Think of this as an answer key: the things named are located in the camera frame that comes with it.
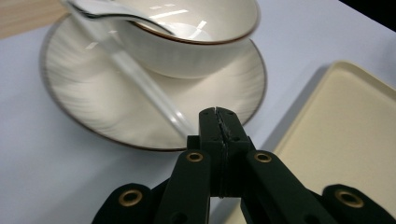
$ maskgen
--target bowl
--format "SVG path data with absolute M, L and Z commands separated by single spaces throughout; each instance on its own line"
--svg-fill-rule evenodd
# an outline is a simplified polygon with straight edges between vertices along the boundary
M 125 49 L 143 66 L 177 78 L 207 77 L 246 49 L 260 11 L 255 0 L 117 0 L 171 30 L 149 23 L 115 21 Z

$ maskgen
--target spoon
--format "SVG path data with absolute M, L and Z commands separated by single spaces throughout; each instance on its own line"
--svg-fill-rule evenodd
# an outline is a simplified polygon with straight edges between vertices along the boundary
M 160 86 L 145 72 L 145 70 L 132 58 L 119 43 L 108 35 L 107 28 L 101 22 L 86 20 L 72 7 L 70 0 L 61 0 L 73 15 L 78 25 L 87 32 L 87 35 L 101 44 L 108 53 L 109 59 L 129 78 L 137 84 L 139 89 L 148 97 L 162 116 L 176 129 L 178 134 L 186 139 L 188 135 L 196 135 L 192 124 L 181 111 L 173 104 Z
M 122 4 L 109 0 L 67 0 L 69 5 L 74 8 L 80 15 L 91 20 L 113 19 L 123 21 L 147 21 L 150 24 L 160 28 L 169 35 L 173 32 L 166 29 L 158 22 L 140 12 L 135 8 L 128 8 Z

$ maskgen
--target saucer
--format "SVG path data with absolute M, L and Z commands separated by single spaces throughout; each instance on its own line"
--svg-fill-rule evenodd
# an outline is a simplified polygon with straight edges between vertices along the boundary
M 41 66 L 54 101 L 82 126 L 118 143 L 159 151 L 185 149 L 187 139 L 178 135 L 100 45 L 70 16 L 51 29 Z M 230 109 L 245 124 L 262 103 L 266 89 L 264 63 L 253 42 L 233 63 L 206 78 L 178 79 L 147 72 L 197 134 L 198 114 L 209 107 Z

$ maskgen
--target brass insert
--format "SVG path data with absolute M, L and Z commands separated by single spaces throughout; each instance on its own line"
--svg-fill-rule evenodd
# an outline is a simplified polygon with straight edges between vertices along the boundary
M 270 162 L 272 160 L 271 156 L 264 152 L 258 152 L 254 155 L 254 159 L 260 162 Z
M 349 207 L 361 208 L 364 206 L 364 201 L 360 197 L 349 191 L 339 189 L 334 194 L 338 201 L 345 205 L 348 205 Z
M 142 192 L 137 189 L 125 190 L 119 197 L 119 203 L 124 207 L 130 207 L 138 204 L 143 198 Z
M 201 161 L 203 158 L 204 156 L 198 152 L 192 152 L 187 155 L 187 160 L 193 162 Z

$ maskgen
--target beige tray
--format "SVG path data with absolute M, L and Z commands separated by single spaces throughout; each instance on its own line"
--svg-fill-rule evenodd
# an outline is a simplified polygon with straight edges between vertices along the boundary
M 357 65 L 334 63 L 275 154 L 308 189 L 345 184 L 396 217 L 396 90 Z

